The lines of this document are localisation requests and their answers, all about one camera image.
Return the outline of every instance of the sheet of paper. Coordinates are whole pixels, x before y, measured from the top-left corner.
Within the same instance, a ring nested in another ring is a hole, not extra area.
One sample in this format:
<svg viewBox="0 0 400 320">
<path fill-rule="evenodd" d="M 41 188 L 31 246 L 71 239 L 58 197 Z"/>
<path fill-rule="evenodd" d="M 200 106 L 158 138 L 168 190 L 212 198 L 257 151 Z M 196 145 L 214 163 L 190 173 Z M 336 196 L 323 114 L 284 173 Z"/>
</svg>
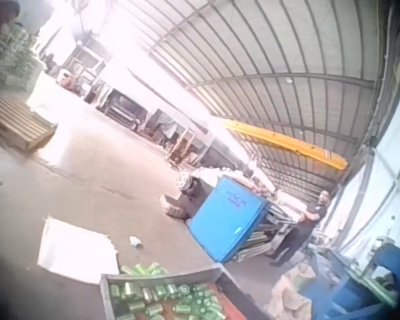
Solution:
<svg viewBox="0 0 400 320">
<path fill-rule="evenodd" d="M 119 274 L 116 253 L 106 235 L 49 217 L 37 264 L 64 277 L 98 284 L 103 273 Z"/>
</svg>

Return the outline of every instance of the concrete floor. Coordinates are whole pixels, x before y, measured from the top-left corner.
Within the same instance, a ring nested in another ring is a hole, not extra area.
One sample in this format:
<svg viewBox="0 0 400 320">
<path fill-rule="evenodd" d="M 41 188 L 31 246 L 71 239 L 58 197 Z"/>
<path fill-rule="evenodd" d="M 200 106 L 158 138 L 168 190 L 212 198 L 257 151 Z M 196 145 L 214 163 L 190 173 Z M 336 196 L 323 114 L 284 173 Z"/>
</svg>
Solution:
<svg viewBox="0 0 400 320">
<path fill-rule="evenodd" d="M 212 263 L 186 226 L 162 214 L 176 172 L 161 148 L 44 77 L 28 104 L 48 101 L 61 123 L 43 148 L 24 155 L 0 143 L 0 301 L 18 319 L 104 319 L 99 289 L 36 265 L 47 216 L 107 234 L 122 264 L 159 262 L 170 271 Z M 129 236 L 144 243 L 134 249 Z M 260 305 L 280 272 L 262 257 L 228 266 Z"/>
</svg>

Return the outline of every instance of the curved metal roof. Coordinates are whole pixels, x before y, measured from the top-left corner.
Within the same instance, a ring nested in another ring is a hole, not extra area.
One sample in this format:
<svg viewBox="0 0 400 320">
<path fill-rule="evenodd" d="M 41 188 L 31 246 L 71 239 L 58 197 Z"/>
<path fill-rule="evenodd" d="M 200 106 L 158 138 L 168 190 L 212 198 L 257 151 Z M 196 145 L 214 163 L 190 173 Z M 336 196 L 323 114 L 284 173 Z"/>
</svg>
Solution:
<svg viewBox="0 0 400 320">
<path fill-rule="evenodd" d="M 213 115 L 350 160 L 380 69 L 375 0 L 118 0 L 140 44 Z M 342 172 L 235 134 L 280 189 L 307 201 Z"/>
</svg>

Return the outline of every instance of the person's arm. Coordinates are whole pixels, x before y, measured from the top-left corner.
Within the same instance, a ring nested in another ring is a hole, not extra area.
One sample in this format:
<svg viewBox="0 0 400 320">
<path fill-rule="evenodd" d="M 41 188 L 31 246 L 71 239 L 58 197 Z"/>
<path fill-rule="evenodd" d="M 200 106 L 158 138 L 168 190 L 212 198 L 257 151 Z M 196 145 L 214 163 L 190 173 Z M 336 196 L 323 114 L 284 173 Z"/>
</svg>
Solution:
<svg viewBox="0 0 400 320">
<path fill-rule="evenodd" d="M 320 220 L 320 215 L 318 213 L 311 213 L 308 211 L 304 211 L 304 216 L 306 219 L 311 220 L 311 221 Z"/>
</svg>

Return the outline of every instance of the metal tray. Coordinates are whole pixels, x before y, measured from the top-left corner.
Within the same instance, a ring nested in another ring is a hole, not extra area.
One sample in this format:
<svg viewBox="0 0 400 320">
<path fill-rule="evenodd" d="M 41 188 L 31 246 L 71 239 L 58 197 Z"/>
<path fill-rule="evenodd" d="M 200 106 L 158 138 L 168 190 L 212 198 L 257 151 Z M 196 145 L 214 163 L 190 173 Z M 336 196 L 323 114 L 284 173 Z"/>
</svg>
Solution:
<svg viewBox="0 0 400 320">
<path fill-rule="evenodd" d="M 122 282 L 133 282 L 140 287 L 154 287 L 172 283 L 176 285 L 215 283 L 218 289 L 227 296 L 228 300 L 238 308 L 247 320 L 271 319 L 266 312 L 255 304 L 250 296 L 240 289 L 226 268 L 220 263 L 191 272 L 166 273 L 155 276 L 102 275 L 99 287 L 107 320 L 115 320 L 109 295 L 109 285 L 121 284 Z"/>
</svg>

